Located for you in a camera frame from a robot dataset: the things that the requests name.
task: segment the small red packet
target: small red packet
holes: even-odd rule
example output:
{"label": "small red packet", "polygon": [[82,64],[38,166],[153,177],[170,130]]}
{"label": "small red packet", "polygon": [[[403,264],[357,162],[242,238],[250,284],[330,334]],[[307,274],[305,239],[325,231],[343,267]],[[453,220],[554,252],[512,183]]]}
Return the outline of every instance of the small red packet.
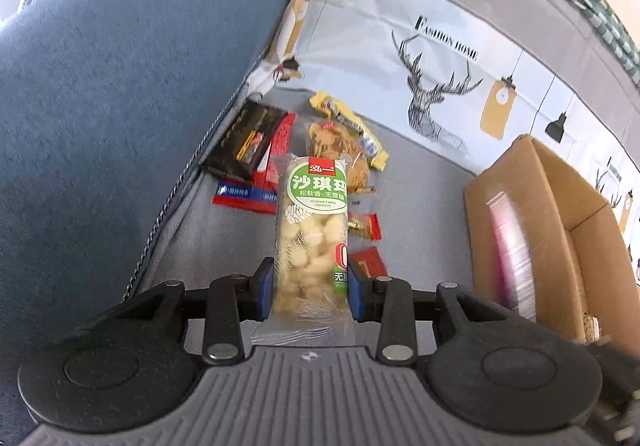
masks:
{"label": "small red packet", "polygon": [[382,240],[380,223],[376,213],[351,213],[348,221],[349,231],[368,240]]}
{"label": "small red packet", "polygon": [[364,274],[370,278],[377,278],[378,276],[387,276],[385,263],[378,254],[378,248],[375,246],[370,247],[364,251],[356,252],[349,255],[352,260],[355,260],[358,265],[364,271]]}

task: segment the black chocolate package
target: black chocolate package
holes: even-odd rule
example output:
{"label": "black chocolate package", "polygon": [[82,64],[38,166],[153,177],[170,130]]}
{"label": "black chocolate package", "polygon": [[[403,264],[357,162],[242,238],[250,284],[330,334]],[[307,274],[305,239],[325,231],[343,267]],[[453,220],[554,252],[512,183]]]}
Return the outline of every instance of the black chocolate package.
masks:
{"label": "black chocolate package", "polygon": [[203,164],[224,179],[250,185],[286,111],[247,99]]}

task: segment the metal screw head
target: metal screw head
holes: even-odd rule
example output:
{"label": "metal screw head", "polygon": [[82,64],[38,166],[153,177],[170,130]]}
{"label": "metal screw head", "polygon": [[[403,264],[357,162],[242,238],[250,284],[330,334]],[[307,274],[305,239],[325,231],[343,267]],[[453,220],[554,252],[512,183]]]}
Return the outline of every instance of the metal screw head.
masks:
{"label": "metal screw head", "polygon": [[207,355],[212,360],[232,360],[239,352],[238,347],[231,343],[216,343],[207,349]]}
{"label": "metal screw head", "polygon": [[389,361],[406,361],[414,356],[414,351],[405,345],[388,345],[382,349],[382,355]]}

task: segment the red logo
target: red logo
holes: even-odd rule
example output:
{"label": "red logo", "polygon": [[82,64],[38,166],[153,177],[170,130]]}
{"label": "red logo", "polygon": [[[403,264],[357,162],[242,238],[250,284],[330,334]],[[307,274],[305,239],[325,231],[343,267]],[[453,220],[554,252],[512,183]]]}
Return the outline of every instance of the red logo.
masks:
{"label": "red logo", "polygon": [[309,174],[331,175],[332,177],[335,177],[335,161],[331,159],[309,157]]}
{"label": "red logo", "polygon": [[335,263],[341,269],[347,269],[347,245],[339,243],[335,246]]}

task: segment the cardboard box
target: cardboard box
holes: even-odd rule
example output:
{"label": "cardboard box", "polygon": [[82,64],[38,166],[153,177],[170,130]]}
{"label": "cardboard box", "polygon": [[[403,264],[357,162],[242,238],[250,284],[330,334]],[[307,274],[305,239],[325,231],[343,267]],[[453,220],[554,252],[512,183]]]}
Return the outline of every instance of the cardboard box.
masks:
{"label": "cardboard box", "polygon": [[520,136],[465,190],[474,289],[495,299],[495,244],[486,203],[505,191],[529,244],[538,323],[584,341],[583,313],[640,356],[640,298],[609,203],[543,143]]}

